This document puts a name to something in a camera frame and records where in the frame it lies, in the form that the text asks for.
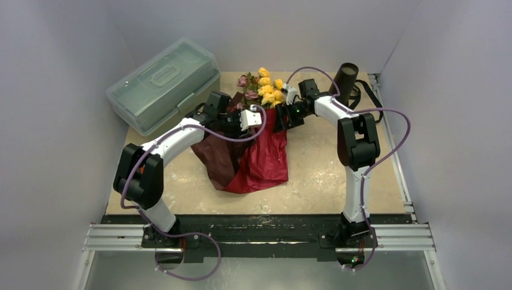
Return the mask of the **flower bouquet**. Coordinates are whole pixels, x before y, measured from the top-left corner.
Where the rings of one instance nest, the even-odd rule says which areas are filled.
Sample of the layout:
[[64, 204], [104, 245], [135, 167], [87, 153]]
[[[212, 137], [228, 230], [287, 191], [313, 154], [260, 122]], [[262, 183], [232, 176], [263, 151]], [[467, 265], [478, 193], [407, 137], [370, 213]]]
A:
[[241, 88], [226, 104], [221, 113], [232, 116], [250, 105], [264, 107], [267, 123], [256, 139], [233, 143], [210, 134], [192, 146], [192, 151], [206, 168], [208, 177], [217, 190], [244, 194], [268, 189], [288, 181], [285, 131], [274, 132], [276, 105], [285, 100], [281, 79], [272, 80], [266, 68], [255, 74], [241, 75]]

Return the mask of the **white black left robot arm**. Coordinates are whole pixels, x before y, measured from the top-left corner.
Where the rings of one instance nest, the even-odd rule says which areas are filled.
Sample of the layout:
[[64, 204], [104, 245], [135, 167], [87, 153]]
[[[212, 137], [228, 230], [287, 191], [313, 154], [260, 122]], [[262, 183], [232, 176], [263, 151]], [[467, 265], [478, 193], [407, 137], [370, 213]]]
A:
[[257, 108], [232, 108], [230, 96], [213, 91], [206, 103], [196, 106], [170, 130], [142, 145], [129, 143], [122, 150], [113, 181], [123, 209], [134, 208], [157, 231], [165, 247], [173, 247], [184, 234], [179, 219], [164, 202], [164, 169], [189, 147], [206, 137], [249, 141], [249, 128], [261, 125]]

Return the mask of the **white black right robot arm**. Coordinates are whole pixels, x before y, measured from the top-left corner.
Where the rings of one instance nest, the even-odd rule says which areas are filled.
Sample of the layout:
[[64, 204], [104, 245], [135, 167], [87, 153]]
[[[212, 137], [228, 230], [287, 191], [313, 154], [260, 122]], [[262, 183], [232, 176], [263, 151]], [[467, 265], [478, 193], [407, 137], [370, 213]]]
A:
[[357, 114], [339, 103], [336, 97], [319, 91], [313, 79], [298, 88], [284, 84], [280, 89], [283, 103], [275, 106], [275, 132], [287, 131], [304, 124], [306, 117], [322, 117], [337, 129], [337, 154], [345, 167], [345, 204], [339, 232], [335, 238], [348, 246], [355, 245], [370, 232], [369, 169], [380, 156], [376, 121], [372, 114]]

